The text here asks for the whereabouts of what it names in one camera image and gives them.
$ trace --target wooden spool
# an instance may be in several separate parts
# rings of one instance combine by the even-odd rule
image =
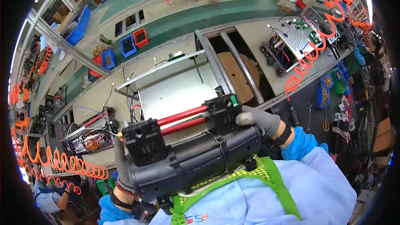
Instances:
[[[256,82],[257,87],[260,86],[260,75],[258,74],[257,67],[254,65],[252,61],[248,57],[243,54],[240,54],[244,63],[246,64],[248,70],[250,71],[251,76],[253,77],[254,81]],[[242,103],[246,103],[250,101],[254,95],[248,86],[246,78],[244,77],[242,70],[240,69],[239,65],[237,64],[235,58],[233,57],[231,52],[222,52],[218,54],[218,57],[223,64],[227,74],[232,81],[233,86],[240,98]]]

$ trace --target black wrist strap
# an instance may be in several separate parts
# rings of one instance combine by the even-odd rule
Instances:
[[[289,138],[289,136],[292,134],[292,130],[290,129],[290,127],[286,126],[285,123],[285,130],[283,131],[282,135],[280,135],[280,137],[278,137],[275,141],[274,141],[274,145],[279,147],[282,144],[284,144],[286,142],[286,140]]]
[[[113,192],[110,193],[110,199],[117,206],[120,206],[120,207],[123,207],[126,209],[132,209],[132,207],[133,207],[132,204],[127,204],[127,203],[121,202],[116,196],[114,196]]]

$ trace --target blue wire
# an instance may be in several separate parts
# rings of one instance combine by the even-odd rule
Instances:
[[[96,112],[96,113],[98,113],[98,114],[101,114],[101,112],[95,111],[94,109],[91,109],[91,108],[88,108],[88,107],[76,106],[74,109],[76,109],[76,108],[85,108],[85,109],[89,109],[89,110],[91,110],[91,111],[94,111],[94,112]]]
[[[132,98],[130,99],[130,109],[132,109],[132,104],[133,104],[133,98],[136,96],[136,94],[133,94]]]

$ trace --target gray work glove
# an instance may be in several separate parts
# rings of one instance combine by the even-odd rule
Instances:
[[[117,136],[114,138],[114,152],[115,166],[117,167],[118,171],[118,185],[128,192],[136,193],[128,177],[127,164],[129,163],[129,161],[125,156],[124,142],[121,141]]]
[[[236,117],[237,125],[256,125],[263,135],[271,137],[279,128],[280,117],[249,106],[242,106],[242,113]]]

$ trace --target female worker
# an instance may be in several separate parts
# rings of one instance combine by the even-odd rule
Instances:
[[[35,171],[37,175],[40,175],[40,167],[37,164],[35,166]],[[70,192],[73,189],[68,187],[61,188],[51,188],[44,187],[39,179],[37,179],[36,174],[33,174],[35,178],[35,185],[33,186],[33,195],[36,205],[45,213],[58,212],[66,208],[68,201],[76,196],[74,192]]]
[[[354,52],[344,59],[344,66],[347,68],[349,76],[356,74],[360,66],[367,66],[379,60],[379,50],[382,47],[380,39],[369,32],[361,41],[356,42]]]
[[[329,156],[326,143],[319,146],[314,135],[306,134],[302,127],[286,127],[278,115],[247,106],[236,123],[256,125],[266,137],[280,143],[284,161],[261,158],[251,177],[239,174],[230,180],[229,176],[221,180],[226,182],[222,186],[217,187],[221,182],[217,181],[188,199],[172,197],[172,215],[159,210],[151,225],[348,223],[357,195]],[[130,213],[135,195],[119,139],[115,141],[115,156],[119,188],[114,189],[113,199],[124,208],[114,205],[109,195],[103,196],[98,224],[141,224]]]

